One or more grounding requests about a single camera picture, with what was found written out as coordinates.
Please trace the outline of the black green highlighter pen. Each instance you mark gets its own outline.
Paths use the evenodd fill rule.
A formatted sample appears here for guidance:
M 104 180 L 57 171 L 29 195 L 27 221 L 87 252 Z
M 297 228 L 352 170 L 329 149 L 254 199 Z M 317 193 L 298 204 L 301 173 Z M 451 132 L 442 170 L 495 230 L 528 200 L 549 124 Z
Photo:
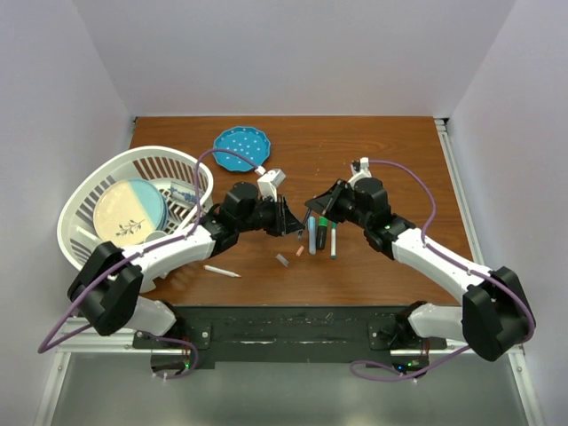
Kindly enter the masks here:
M 328 220 L 320 216 L 318 219 L 318 225 L 316 229 L 316 249 L 323 250 L 326 246 L 327 242 L 327 228 L 328 228 Z

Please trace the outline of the light blue highlighter pen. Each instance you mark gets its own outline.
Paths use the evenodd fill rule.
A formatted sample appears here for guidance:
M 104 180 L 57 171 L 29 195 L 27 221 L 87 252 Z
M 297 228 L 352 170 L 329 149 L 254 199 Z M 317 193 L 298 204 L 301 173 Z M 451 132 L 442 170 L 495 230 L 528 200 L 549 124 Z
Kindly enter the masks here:
M 314 216 L 309 216 L 308 218 L 308 242 L 309 242 L 309 254 L 315 255 L 317 252 L 317 224 L 316 218 Z

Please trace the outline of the white teal marker pen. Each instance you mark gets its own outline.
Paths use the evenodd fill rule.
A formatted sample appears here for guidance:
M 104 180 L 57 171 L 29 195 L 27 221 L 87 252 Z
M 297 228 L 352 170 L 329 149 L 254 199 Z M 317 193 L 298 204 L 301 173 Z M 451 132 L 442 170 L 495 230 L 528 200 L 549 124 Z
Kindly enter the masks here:
M 337 245 L 337 224 L 332 222 L 331 225 L 331 231 L 330 231 L 330 256 L 332 259 L 336 259 L 336 255 L 337 255 L 337 250 L 336 250 L 336 245 Z

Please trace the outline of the clear pen cap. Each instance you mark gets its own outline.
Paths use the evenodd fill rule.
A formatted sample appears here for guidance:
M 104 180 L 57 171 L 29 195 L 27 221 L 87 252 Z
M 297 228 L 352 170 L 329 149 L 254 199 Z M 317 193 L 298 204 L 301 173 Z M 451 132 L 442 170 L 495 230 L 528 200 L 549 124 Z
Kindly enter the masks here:
M 282 254 L 278 254 L 276 258 L 281 264 L 283 264 L 285 267 L 288 267 L 289 261 Z

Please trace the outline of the white orange marker pen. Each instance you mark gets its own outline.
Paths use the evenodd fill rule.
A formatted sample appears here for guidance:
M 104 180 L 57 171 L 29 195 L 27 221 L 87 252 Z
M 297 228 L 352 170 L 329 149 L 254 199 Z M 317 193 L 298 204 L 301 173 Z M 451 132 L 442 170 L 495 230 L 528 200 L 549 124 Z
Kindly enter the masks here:
M 205 271 L 213 272 L 213 273 L 223 275 L 223 276 L 226 276 L 226 277 L 230 277 L 230 278 L 241 278 L 241 275 L 236 273 L 236 272 L 228 271 L 228 270 L 218 268 L 218 267 L 208 265 L 208 264 L 205 264 L 203 266 L 203 269 Z

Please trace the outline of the blue ballpoint pen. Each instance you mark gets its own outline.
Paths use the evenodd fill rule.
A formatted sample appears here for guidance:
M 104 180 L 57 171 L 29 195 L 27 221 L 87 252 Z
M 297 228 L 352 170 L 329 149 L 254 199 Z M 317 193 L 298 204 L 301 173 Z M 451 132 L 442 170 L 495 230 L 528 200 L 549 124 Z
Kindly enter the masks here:
M 308 220 L 309 220 L 309 218 L 310 218 L 310 216 L 311 216 L 311 213 L 312 213 L 312 210 L 309 209 L 309 208 L 307 208 L 307 209 L 306 209 L 306 212 L 305 212 L 305 215 L 304 215 L 304 219 L 303 219 L 303 221 L 302 221 L 302 228 L 301 228 L 301 229 L 298 231 L 298 233 L 297 233 L 297 239 L 298 239 L 298 240 L 301 240 L 301 239 L 302 239 L 303 233 L 304 233 L 304 231 L 305 231 L 305 229 L 306 229 L 306 227 L 307 227 L 307 223 L 308 223 Z

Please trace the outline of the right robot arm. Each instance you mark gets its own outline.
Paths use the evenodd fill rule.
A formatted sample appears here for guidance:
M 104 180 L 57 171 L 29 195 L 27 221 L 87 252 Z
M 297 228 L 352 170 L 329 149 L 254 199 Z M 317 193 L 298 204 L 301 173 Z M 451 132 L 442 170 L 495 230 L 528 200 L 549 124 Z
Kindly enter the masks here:
M 458 340 L 495 361 L 533 336 L 535 319 L 518 276 L 507 267 L 470 262 L 427 237 L 392 212 L 380 180 L 338 180 L 305 205 L 334 223 L 359 226 L 373 250 L 420 272 L 457 301 L 456 306 L 418 301 L 400 312 L 395 336 L 401 346 L 413 349 L 431 337 Z

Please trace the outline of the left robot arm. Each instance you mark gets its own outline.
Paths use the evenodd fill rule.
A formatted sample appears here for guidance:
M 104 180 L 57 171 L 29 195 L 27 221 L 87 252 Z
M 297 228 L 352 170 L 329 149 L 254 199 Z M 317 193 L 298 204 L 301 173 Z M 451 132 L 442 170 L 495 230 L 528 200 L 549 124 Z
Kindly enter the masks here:
M 302 229 L 285 196 L 263 197 L 255 185 L 238 183 L 181 234 L 127 249 L 112 242 L 99 244 L 67 295 L 99 335 L 130 328 L 152 335 L 164 348 L 174 348 L 183 340 L 184 327 L 168 304 L 140 295 L 145 284 L 227 251 L 241 233 L 264 231 L 280 237 Z

